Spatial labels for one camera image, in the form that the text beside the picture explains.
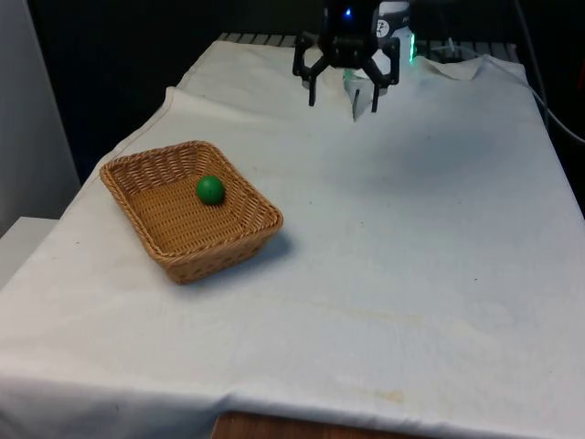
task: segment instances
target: white cloth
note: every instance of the white cloth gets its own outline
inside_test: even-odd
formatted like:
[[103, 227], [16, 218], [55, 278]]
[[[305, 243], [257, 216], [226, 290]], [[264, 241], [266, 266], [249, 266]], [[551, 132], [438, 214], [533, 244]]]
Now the white cloth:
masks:
[[214, 44], [102, 161], [211, 141], [282, 232], [177, 286], [94, 172], [0, 293], [0, 436], [187, 438], [225, 410], [583, 436], [585, 228], [530, 91], [405, 70], [353, 123], [341, 72], [309, 108], [292, 59]]

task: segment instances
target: cable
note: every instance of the cable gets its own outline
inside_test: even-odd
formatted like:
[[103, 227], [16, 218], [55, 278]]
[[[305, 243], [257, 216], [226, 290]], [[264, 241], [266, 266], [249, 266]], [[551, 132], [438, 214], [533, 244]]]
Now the cable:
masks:
[[538, 87], [540, 89], [541, 95], [541, 103], [545, 109], [545, 126], [547, 127], [548, 131], [548, 115], [550, 111], [548, 110], [548, 98], [547, 98], [547, 91], [545, 90], [545, 82], [542, 80], [542, 74], [540, 73], [540, 66], [538, 66], [538, 59], [537, 53], [534, 50], [534, 45], [532, 44], [532, 37], [530, 36], [530, 31], [528, 30], [527, 19], [524, 16], [524, 10], [520, 5], [519, 0], [513, 0], [514, 6], [516, 7], [516, 11], [518, 13], [518, 19], [520, 20], [520, 26], [522, 27], [522, 31], [524, 32], [524, 38], [526, 40], [526, 44], [528, 45], [528, 52], [530, 54], [530, 58], [532, 60], [532, 66], [537, 74], [537, 81]]
[[[498, 70], [501, 70], [502, 72], [504, 72], [505, 74], [507, 74], [508, 76], [511, 76], [512, 78], [514, 78], [518, 83], [520, 83], [521, 85], [527, 87], [530, 91], [532, 91], [532, 94], [534, 94], [535, 99], [538, 101], [538, 103], [540, 103], [547, 111], [547, 115], [549, 115], [552, 120], [554, 122], [556, 122], [558, 124], [558, 126], [568, 135], [570, 135], [573, 139], [575, 139], [577, 142], [584, 144], [585, 145], [585, 139], [582, 137], [579, 137], [578, 135], [576, 135], [575, 133], [573, 133], [568, 127], [567, 125], [565, 125], [563, 122], [560, 121], [560, 119], [547, 107], [545, 100], [543, 98], [540, 97], [540, 95], [538, 95], [537, 91], [534, 90], [530, 84], [527, 82], [527, 80], [525, 80], [524, 78], [521, 78], [519, 76], [516, 76], [514, 73], [512, 73], [510, 70], [505, 69], [504, 67], [500, 66], [497, 62], [495, 62], [493, 59], [491, 59], [488, 55], [485, 54], [481, 54], [476, 52], [475, 50], [471, 50], [470, 48], [464, 48], [462, 46], [454, 46], [456, 49], [460, 50], [461, 52], [467, 52], [467, 53], [471, 53], [473, 55], [475, 55], [476, 57], [480, 57], [485, 59], [487, 62], [489, 62], [490, 64], [492, 64], [494, 67], [496, 67]], [[451, 46], [441, 46], [439, 48], [431, 48], [432, 51], [436, 51], [436, 50], [445, 50], [445, 49], [451, 49]]]

